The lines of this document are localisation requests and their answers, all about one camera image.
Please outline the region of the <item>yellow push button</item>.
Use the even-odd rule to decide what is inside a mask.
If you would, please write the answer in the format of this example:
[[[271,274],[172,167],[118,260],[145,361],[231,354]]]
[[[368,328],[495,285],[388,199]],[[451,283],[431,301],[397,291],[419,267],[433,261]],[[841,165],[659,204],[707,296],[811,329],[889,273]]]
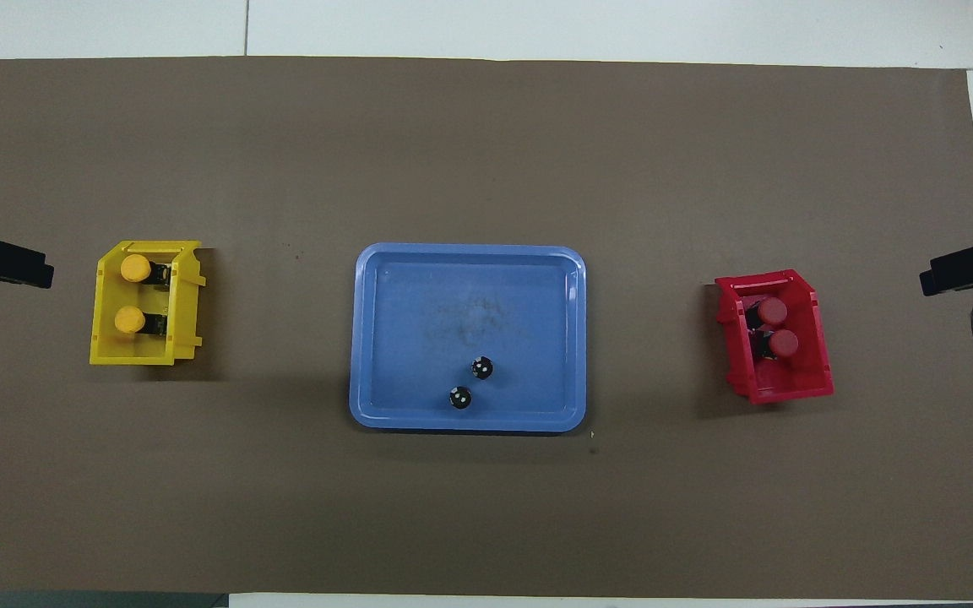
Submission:
[[[150,314],[139,307],[120,307],[113,316],[113,326],[121,334],[128,335],[167,335],[167,316]]]
[[[136,285],[154,285],[170,288],[172,269],[169,265],[159,264],[140,253],[128,254],[120,264],[120,275],[127,282]]]

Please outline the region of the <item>red push button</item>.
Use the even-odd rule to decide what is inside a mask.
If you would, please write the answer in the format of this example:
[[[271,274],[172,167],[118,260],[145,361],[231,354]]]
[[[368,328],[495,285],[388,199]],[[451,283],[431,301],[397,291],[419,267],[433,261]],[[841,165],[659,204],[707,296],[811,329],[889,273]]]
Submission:
[[[753,301],[746,308],[744,316],[750,331],[768,330],[784,323],[788,316],[788,307],[779,297],[766,296]]]
[[[779,361],[794,357],[800,349],[801,342],[796,332],[788,328],[777,328],[753,332],[750,345],[754,358]]]

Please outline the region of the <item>blue plastic tray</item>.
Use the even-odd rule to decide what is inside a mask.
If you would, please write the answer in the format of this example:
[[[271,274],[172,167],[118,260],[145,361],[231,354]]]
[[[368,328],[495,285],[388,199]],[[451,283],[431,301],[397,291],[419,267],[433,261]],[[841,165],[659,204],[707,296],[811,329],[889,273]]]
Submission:
[[[575,430],[587,413],[587,267],[570,247],[375,243],[356,261],[349,412],[372,430]],[[486,356],[494,373],[472,376]],[[468,386],[472,403],[449,404]]]

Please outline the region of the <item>yellow plastic bin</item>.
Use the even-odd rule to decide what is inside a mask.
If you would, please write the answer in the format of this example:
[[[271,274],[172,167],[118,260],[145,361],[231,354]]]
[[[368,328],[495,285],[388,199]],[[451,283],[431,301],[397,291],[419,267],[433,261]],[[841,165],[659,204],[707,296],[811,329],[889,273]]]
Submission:
[[[197,252],[198,240],[123,240],[96,267],[93,322],[90,339],[92,365],[172,366],[192,361],[204,345],[199,334],[200,291],[206,286]],[[172,269],[170,288],[136,285],[120,275],[120,264],[140,253]],[[120,307],[139,307],[165,314],[166,336],[128,335],[116,331],[113,316]]]

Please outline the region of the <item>red plastic bin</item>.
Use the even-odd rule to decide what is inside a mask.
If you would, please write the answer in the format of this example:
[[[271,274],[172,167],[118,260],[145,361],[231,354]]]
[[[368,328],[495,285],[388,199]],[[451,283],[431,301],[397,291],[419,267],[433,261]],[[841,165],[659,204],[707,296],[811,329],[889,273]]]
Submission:
[[[775,404],[831,395],[833,373],[828,361],[818,293],[794,269],[763,274],[741,274],[715,280],[719,290],[715,321],[725,335],[726,381],[752,404]],[[754,358],[745,311],[753,301],[779,297],[788,307],[781,326],[796,332],[801,345],[789,359]]]

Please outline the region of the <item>brown paper table mat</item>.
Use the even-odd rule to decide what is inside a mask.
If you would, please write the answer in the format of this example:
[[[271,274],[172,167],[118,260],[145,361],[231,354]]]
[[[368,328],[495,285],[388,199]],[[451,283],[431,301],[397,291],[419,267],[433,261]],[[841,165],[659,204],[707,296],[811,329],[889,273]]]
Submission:
[[[0,239],[0,589],[973,598],[962,72],[0,61]],[[123,240],[201,243],[192,361],[90,362]],[[580,428],[356,423],[376,242],[578,251]],[[752,404],[715,280],[785,269],[834,392]]]

